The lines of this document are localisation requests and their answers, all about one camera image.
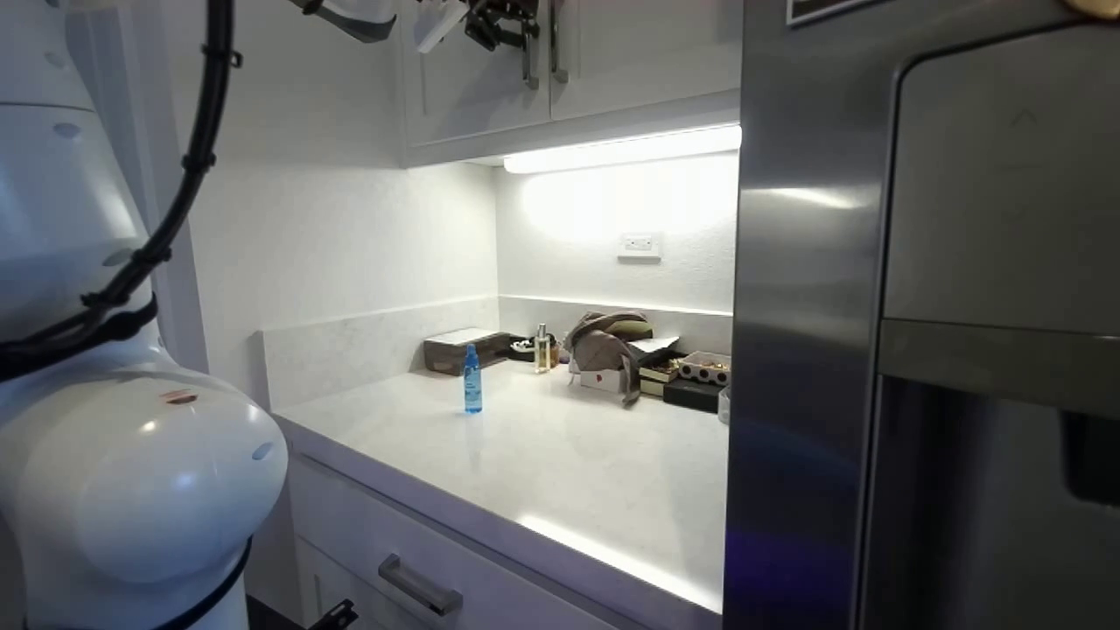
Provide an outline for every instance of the cabinet drawer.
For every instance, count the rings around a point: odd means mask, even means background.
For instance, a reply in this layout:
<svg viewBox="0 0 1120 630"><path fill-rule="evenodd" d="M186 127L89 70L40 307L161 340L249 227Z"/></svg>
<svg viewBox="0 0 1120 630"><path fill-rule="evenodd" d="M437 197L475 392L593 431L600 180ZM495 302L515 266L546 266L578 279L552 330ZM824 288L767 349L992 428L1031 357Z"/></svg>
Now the cabinet drawer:
<svg viewBox="0 0 1120 630"><path fill-rule="evenodd" d="M308 459L292 473L296 528L305 542L333 556L359 580L392 600L412 600L432 628L452 630L606 630L609 624L576 603L534 584L489 556L455 542L436 524L398 512L354 479Z"/></svg>

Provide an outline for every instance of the wall outlet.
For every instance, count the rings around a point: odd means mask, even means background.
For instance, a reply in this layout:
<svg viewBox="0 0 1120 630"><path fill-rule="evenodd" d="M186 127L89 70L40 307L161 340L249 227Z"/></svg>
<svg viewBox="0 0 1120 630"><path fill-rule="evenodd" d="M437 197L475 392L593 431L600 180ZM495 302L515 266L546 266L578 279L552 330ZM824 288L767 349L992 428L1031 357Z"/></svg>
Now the wall outlet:
<svg viewBox="0 0 1120 630"><path fill-rule="evenodd" d="M661 232L622 232L616 256L619 256L619 263L661 263L667 236Z"/></svg>

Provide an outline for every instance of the upper cabinet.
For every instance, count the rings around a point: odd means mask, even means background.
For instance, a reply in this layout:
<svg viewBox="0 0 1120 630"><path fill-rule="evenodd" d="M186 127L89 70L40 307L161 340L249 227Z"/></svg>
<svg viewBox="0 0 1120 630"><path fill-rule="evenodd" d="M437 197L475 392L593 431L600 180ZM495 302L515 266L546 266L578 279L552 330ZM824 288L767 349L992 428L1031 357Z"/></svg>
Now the upper cabinet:
<svg viewBox="0 0 1120 630"><path fill-rule="evenodd" d="M740 89L742 0L551 0L552 120Z"/></svg>
<svg viewBox="0 0 1120 630"><path fill-rule="evenodd" d="M734 117L742 0L541 0L525 48L486 54L455 27L419 55L416 25L436 5L404 5L398 19L412 166Z"/></svg>
<svg viewBox="0 0 1120 630"><path fill-rule="evenodd" d="M398 85L412 146L551 120L543 32L525 48L486 54L455 27L436 54L419 55L412 45L416 22L432 8L436 0L404 5L398 13Z"/></svg>

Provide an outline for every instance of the drawer handle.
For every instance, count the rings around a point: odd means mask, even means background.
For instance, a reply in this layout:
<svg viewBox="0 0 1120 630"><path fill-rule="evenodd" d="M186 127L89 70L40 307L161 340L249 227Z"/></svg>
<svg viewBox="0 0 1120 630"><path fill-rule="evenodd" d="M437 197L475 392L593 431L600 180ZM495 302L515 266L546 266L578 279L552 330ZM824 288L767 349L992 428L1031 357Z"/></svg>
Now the drawer handle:
<svg viewBox="0 0 1120 630"><path fill-rule="evenodd" d="M419 603L425 609L432 609L436 617L455 617L464 609L464 594L452 587L441 587L436 580L429 580L425 573L409 570L398 556L384 556L384 563L377 566L377 573L404 594L409 594L412 603Z"/></svg>

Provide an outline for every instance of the bag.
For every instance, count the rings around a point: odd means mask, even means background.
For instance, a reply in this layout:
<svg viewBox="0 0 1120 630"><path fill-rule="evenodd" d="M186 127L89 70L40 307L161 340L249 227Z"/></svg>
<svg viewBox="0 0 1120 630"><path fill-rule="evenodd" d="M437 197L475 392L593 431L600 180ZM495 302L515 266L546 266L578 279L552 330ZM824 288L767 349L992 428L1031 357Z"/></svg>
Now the bag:
<svg viewBox="0 0 1120 630"><path fill-rule="evenodd" d="M586 316L564 340L576 372L622 372L622 403L642 398L643 353L630 340L648 340L656 330L643 316Z"/></svg>

